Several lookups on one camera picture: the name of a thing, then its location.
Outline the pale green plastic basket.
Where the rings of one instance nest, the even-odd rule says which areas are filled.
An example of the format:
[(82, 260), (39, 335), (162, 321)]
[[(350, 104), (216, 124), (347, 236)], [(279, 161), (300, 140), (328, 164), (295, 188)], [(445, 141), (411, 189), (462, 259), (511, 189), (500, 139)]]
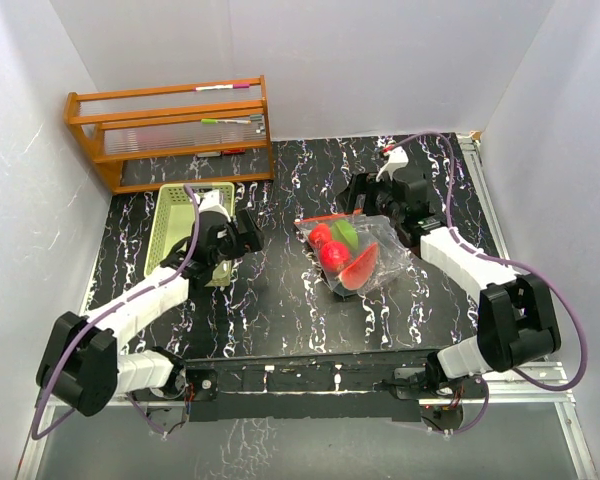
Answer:
[[(191, 188), (196, 194), (199, 206), (210, 191), (228, 214), (235, 212), (235, 187), (231, 182), (194, 183)], [(167, 256), (177, 241), (192, 233), (194, 211), (189, 196), (183, 189), (183, 183), (162, 185), (155, 205), (154, 219), (149, 236), (148, 251), (144, 266), (144, 276), (149, 276)]]

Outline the red fake wax apple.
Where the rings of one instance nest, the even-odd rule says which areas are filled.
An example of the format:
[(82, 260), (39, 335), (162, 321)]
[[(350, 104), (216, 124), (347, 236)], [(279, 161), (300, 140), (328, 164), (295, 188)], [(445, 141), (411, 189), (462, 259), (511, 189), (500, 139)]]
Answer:
[(310, 247), (319, 253), (324, 246), (333, 241), (331, 228), (326, 223), (320, 223), (311, 230), (308, 236)]

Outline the clear zip top bag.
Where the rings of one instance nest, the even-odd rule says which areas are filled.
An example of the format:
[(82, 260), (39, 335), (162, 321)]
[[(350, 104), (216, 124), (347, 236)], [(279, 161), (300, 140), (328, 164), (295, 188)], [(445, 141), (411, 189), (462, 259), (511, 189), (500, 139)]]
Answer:
[[(345, 289), (339, 280), (339, 274), (326, 272), (319, 261), (319, 253), (315, 252), (309, 245), (308, 236), (313, 228), (320, 223), (331, 226), (336, 220), (344, 219), (354, 226), (359, 237), (359, 247), (356, 251), (350, 251), (351, 262), (359, 257), (371, 244), (379, 245), (377, 264), (371, 278), (366, 284), (355, 291)], [(322, 277), (329, 289), (343, 298), (353, 295), (366, 295), (384, 285), (396, 280), (406, 273), (411, 267), (411, 254), (402, 246), (397, 234), (390, 225), (389, 220), (382, 216), (367, 216), (356, 210), (352, 214), (333, 214), (320, 217), (297, 220), (294, 226), (310, 251), (312, 252)]]

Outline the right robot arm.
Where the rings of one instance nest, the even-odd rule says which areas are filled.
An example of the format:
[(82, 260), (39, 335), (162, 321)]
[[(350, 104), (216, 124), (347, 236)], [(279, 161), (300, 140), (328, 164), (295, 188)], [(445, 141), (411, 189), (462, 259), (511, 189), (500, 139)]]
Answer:
[(367, 216), (382, 215), (402, 244), (450, 277), (478, 305), (477, 332), (458, 344), (428, 355), (417, 379), (446, 397), (462, 378), (506, 372), (557, 351), (561, 335), (547, 283), (490, 261), (462, 242), (456, 230), (430, 206), (428, 182), (419, 169), (394, 174), (356, 174), (338, 194), (350, 214), (357, 205)]

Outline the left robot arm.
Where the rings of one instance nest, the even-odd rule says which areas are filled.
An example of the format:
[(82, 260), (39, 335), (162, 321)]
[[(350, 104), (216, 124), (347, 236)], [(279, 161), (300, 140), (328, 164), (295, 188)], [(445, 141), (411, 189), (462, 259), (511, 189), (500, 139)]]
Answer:
[(229, 219), (201, 212), (192, 234), (178, 241), (142, 282), (108, 304), (55, 322), (36, 374), (36, 383), (82, 415), (100, 412), (119, 395), (150, 389), (166, 399), (186, 387), (184, 362), (161, 347), (122, 354), (136, 334), (168, 310), (208, 286), (224, 262), (258, 252), (264, 236), (251, 214)]

